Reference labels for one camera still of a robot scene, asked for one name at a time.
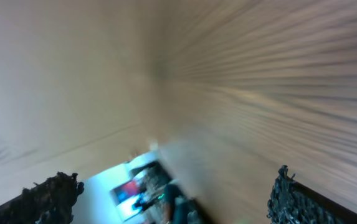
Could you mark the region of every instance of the black object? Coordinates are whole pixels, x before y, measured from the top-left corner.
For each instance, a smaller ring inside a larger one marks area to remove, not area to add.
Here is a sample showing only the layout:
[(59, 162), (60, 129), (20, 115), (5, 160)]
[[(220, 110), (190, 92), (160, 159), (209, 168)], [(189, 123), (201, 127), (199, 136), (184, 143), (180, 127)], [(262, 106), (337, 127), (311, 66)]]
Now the black object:
[(0, 224), (67, 224), (73, 220), (72, 207), (84, 191), (84, 183), (58, 172), (33, 189), (0, 206)]
[(272, 187), (268, 201), (273, 224), (344, 224), (357, 223), (357, 214), (327, 199), (308, 187), (287, 177), (288, 168), (283, 165)]

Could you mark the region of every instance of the beige wall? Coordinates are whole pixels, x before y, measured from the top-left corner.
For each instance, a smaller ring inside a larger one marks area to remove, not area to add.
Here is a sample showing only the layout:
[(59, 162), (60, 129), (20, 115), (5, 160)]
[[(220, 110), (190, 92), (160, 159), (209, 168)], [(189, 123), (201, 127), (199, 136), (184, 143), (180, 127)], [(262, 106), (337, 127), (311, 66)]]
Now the beige wall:
[(0, 204), (57, 171), (86, 179), (146, 148), (104, 6), (0, 0)]

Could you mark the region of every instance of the person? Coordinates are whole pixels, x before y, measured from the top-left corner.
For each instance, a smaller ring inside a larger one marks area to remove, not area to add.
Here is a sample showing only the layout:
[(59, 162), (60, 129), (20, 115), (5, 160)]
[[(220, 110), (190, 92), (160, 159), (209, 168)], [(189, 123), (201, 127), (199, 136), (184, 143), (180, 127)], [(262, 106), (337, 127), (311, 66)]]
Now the person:
[(164, 188), (164, 223), (188, 224), (189, 205), (177, 185), (167, 184)]

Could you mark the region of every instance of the brown wooden floor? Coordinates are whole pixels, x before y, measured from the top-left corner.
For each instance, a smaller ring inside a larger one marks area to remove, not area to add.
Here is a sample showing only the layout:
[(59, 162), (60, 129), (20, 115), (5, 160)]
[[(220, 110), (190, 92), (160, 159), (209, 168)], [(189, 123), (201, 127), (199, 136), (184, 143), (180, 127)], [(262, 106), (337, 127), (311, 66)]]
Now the brown wooden floor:
[(148, 131), (218, 222), (268, 223), (282, 164), (357, 212), (357, 1), (108, 4)]

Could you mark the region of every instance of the white wall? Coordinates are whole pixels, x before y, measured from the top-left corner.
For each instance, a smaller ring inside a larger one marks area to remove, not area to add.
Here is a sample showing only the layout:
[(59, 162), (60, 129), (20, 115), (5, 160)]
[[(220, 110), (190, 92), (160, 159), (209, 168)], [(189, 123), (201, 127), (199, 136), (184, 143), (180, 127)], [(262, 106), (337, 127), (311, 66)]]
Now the white wall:
[(148, 148), (110, 26), (97, 0), (0, 0), (0, 204)]
[[(110, 191), (130, 180), (125, 164), (89, 178), (84, 182), (84, 193), (73, 206), (73, 224), (119, 224), (121, 220)], [(141, 215), (129, 219), (124, 224), (143, 222)]]

